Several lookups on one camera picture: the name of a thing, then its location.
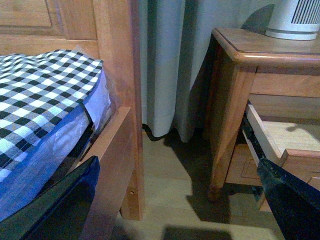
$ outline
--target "nightstand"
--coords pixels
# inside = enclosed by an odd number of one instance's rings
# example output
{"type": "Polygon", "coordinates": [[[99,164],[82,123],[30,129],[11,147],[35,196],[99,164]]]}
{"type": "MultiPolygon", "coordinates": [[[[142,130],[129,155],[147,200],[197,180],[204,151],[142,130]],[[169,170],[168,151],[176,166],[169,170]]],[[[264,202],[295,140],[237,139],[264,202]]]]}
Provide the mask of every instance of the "nightstand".
{"type": "Polygon", "coordinates": [[[320,189],[319,39],[285,40],[227,28],[212,34],[209,199],[219,197],[225,182],[260,184],[250,141],[235,146],[245,112],[267,158],[320,189]]]}

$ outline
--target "air purifier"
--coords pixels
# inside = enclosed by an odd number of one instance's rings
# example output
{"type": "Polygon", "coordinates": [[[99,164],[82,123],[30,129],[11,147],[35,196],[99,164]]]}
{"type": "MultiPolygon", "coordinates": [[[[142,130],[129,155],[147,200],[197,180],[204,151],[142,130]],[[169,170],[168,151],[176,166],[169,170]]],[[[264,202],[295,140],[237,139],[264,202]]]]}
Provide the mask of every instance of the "air purifier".
{"type": "Polygon", "coordinates": [[[279,0],[266,35],[279,39],[314,40],[320,27],[320,0],[279,0]]]}

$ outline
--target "checkered bedsheet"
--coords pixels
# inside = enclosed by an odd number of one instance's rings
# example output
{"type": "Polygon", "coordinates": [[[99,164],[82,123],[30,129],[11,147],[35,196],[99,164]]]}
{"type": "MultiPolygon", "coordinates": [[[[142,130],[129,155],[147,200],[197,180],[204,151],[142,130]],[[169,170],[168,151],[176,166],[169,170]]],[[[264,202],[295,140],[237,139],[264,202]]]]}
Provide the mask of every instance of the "checkered bedsheet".
{"type": "Polygon", "coordinates": [[[71,50],[0,56],[0,182],[83,102],[102,63],[71,50]]]}

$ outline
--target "curtain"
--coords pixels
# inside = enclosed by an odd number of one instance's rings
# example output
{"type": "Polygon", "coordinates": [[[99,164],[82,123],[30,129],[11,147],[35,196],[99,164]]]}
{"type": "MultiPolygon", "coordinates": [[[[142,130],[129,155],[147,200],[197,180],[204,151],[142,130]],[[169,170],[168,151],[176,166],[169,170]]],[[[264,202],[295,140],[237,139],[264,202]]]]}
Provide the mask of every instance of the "curtain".
{"type": "Polygon", "coordinates": [[[193,135],[208,82],[197,78],[213,28],[238,28],[266,0],[139,0],[142,122],[193,135]]]}

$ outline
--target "vent grille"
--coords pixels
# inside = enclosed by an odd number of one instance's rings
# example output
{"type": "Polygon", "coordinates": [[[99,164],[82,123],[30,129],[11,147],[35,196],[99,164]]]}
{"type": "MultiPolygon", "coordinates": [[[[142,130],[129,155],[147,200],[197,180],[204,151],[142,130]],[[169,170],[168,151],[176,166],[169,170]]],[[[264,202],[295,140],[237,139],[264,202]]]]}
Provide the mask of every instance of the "vent grille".
{"type": "Polygon", "coordinates": [[[292,24],[319,24],[320,23],[320,0],[299,0],[292,24]]]}

